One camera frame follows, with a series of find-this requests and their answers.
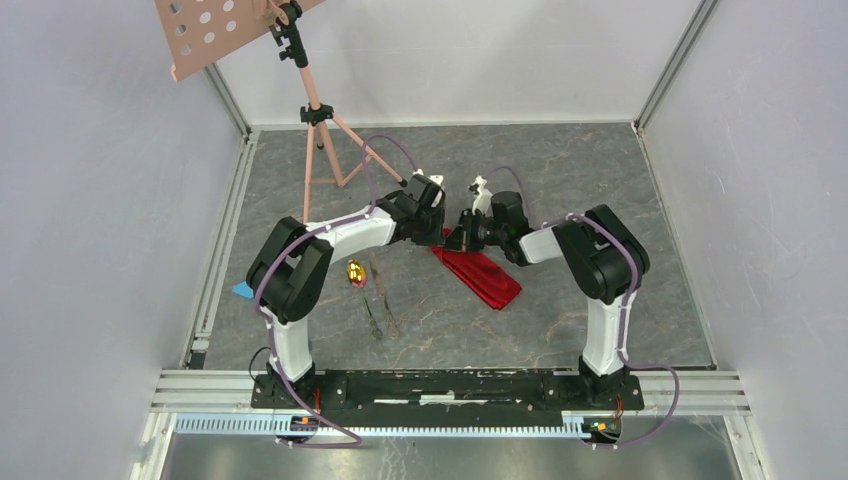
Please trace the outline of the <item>iridescent spoon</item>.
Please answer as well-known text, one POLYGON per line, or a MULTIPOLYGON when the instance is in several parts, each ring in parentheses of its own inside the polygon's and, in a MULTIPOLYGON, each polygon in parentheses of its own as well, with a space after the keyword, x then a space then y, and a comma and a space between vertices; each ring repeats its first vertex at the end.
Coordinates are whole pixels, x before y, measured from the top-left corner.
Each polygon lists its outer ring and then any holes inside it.
POLYGON ((357 260, 351 259, 346 264, 346 276, 348 282, 359 289, 365 287, 367 282, 367 273, 363 265, 357 260))

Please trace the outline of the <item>red cloth napkin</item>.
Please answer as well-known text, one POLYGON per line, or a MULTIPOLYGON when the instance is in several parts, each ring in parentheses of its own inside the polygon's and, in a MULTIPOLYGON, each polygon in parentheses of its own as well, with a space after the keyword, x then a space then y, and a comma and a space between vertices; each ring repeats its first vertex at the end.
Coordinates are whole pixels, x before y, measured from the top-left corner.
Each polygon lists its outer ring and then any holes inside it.
POLYGON ((522 291, 512 276, 483 253, 455 252, 439 246, 432 246, 430 251, 493 310, 503 310, 522 291))

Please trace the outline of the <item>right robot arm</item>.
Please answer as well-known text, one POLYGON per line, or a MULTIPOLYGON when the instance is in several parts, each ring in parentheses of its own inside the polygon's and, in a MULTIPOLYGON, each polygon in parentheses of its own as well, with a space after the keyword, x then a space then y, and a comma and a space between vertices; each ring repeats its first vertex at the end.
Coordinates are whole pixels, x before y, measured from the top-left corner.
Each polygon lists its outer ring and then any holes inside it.
POLYGON ((623 389, 629 376, 625 359, 630 303, 650 269, 649 256, 606 204, 534 228, 514 191, 494 194, 492 213, 462 211, 445 240, 452 251, 479 252, 499 247, 518 266, 564 259, 587 297, 587 337, 578 358, 577 392, 591 408, 602 408, 623 389))

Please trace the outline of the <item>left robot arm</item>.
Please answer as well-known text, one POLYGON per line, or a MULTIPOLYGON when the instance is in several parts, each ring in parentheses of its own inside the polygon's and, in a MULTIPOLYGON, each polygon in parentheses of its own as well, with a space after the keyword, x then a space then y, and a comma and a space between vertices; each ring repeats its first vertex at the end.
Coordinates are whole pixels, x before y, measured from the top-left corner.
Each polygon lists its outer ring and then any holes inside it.
POLYGON ((351 214, 310 223, 285 217, 276 224, 246 283, 270 332, 270 364, 279 376, 275 392, 281 400, 297 408, 313 397, 307 318, 332 264, 397 242, 437 246, 444 218, 443 177, 417 171, 403 189, 351 214))

